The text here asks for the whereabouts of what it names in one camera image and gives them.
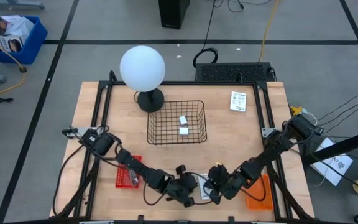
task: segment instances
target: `white globe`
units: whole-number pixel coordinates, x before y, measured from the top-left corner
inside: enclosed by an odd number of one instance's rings
[[[157,88],[165,76],[165,63],[160,53],[148,46],[136,46],[122,56],[119,70],[124,83],[141,92]]]

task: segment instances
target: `orange plastic basket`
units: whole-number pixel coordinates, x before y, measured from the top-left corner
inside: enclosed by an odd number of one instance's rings
[[[138,161],[142,160],[142,156],[134,156]],[[137,179],[140,182],[139,174],[136,174]],[[116,179],[116,188],[126,188],[126,189],[137,189],[139,188],[139,183],[136,186],[132,186],[131,177],[129,171],[124,168],[124,165],[120,164],[117,170],[117,179]]]
[[[250,196],[246,195],[247,207],[249,210],[273,210],[273,198],[272,191],[270,189],[269,176],[264,174],[262,176],[265,185],[266,197],[265,200],[258,202],[252,199]],[[260,178],[253,184],[252,187],[246,189],[246,191],[254,196],[255,198],[262,198],[264,196],[264,188]]]

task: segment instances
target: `blue bin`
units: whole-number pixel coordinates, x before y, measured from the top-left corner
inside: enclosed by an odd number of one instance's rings
[[[36,16],[26,16],[28,20],[34,23],[34,27],[30,32],[22,50],[18,53],[10,53],[16,60],[25,65],[30,65],[34,62],[41,46],[48,35],[48,31],[41,24],[40,18]],[[15,63],[8,55],[0,50],[0,62]]]

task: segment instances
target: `yellow wire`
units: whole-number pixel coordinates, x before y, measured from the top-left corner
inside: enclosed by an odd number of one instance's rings
[[[1,46],[0,46],[0,50],[1,50],[2,52],[4,52],[6,55],[10,56],[10,58],[13,59],[13,61],[15,61],[16,64],[18,64],[18,65],[20,66],[20,68],[24,68],[23,65],[16,60],[16,58],[14,58],[12,55],[10,55],[8,52],[6,52]],[[11,90],[11,89],[14,89],[14,88],[16,88],[16,87],[21,86],[21,85],[24,83],[24,80],[25,80],[25,73],[23,73],[22,80],[21,80],[18,84],[14,85],[14,86],[11,86],[11,87],[9,87],[9,88],[6,88],[5,90],[1,90],[1,91],[0,91],[0,94],[1,94],[1,93],[5,93],[5,92],[7,92],[7,91],[9,91],[9,90]]]
[[[263,40],[262,40],[262,48],[261,48],[261,50],[260,50],[260,55],[259,55],[259,62],[262,60],[262,57],[264,56],[265,40],[266,40],[267,32],[269,31],[270,25],[272,24],[272,20],[273,20],[273,17],[274,17],[274,12],[275,12],[276,9],[277,9],[278,2],[279,2],[279,1],[280,1],[280,0],[276,0],[276,2],[274,3],[274,7],[273,7],[272,13],[271,13],[271,15],[270,15],[270,19],[268,20],[268,23],[267,23],[267,26],[266,26],[266,29],[265,29],[264,38],[263,38]]]

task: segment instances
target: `white ball lamp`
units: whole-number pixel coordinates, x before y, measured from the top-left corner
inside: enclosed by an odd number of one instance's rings
[[[146,112],[155,112],[164,104],[164,95],[157,87],[165,76],[165,63],[151,47],[136,46],[122,56],[119,70],[124,83],[139,91],[137,103]]]

